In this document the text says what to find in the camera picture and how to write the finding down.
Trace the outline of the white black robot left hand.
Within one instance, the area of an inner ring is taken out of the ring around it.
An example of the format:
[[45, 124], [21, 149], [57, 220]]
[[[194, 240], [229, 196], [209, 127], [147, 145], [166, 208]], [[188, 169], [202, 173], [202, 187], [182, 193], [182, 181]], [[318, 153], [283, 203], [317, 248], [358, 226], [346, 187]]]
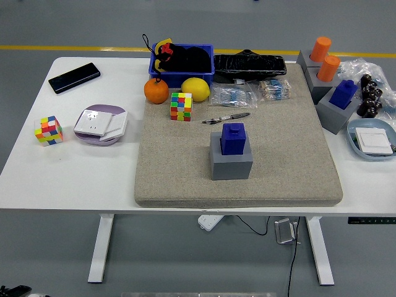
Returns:
[[19, 285], [15, 288], [6, 288], [4, 285], [1, 286], [1, 297], [24, 297], [28, 296], [32, 288], [25, 285]]

